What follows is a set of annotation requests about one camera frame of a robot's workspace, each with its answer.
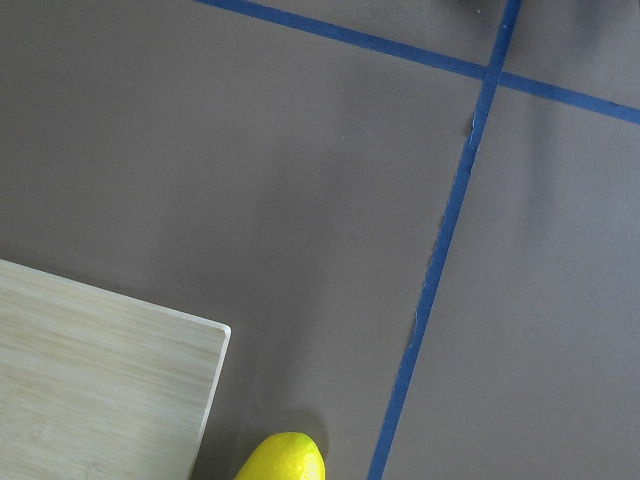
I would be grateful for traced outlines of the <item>wooden cutting board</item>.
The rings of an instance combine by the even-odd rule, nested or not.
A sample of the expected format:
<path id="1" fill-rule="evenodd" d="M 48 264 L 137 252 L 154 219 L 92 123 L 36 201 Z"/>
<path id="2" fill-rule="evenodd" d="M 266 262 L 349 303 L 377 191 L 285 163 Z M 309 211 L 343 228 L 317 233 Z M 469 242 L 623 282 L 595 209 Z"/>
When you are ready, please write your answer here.
<path id="1" fill-rule="evenodd" d="M 227 325 L 1 264 L 1 475 L 188 479 Z"/>

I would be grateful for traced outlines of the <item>yellow lemon right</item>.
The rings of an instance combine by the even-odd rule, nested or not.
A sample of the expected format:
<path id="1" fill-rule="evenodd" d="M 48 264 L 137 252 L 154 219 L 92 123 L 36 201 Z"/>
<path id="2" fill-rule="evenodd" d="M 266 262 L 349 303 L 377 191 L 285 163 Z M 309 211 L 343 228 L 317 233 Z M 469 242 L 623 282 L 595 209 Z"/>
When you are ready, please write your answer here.
<path id="1" fill-rule="evenodd" d="M 263 440 L 235 479 L 325 480 L 326 467 L 315 441 L 301 432 L 282 432 Z"/>

